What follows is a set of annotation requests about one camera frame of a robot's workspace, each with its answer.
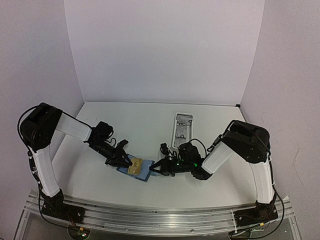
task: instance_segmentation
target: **white backdrop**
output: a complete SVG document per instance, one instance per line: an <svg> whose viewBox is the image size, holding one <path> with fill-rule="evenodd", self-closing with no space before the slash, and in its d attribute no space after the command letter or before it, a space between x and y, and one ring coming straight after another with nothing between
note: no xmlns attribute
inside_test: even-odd
<svg viewBox="0 0 320 240"><path fill-rule="evenodd" d="M264 0L64 0L85 101L239 104Z"/></svg>

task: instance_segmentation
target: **table surface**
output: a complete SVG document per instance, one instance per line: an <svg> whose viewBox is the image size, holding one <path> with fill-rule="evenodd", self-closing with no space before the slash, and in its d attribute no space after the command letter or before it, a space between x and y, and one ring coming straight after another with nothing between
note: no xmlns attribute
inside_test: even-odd
<svg viewBox="0 0 320 240"><path fill-rule="evenodd" d="M163 157L160 144L171 145L176 113L193 114L193 137L206 147L231 120L244 120L233 106L129 102L86 102L77 118L93 127L100 121L110 124L113 137L129 141L128 154L158 161ZM203 156L203 147L192 144ZM256 201L251 168L236 154L207 181L186 172L175 177L150 176L143 182L105 165L105 160L87 144L66 136L52 161L63 193L103 203L164 209L219 208Z"/></svg>

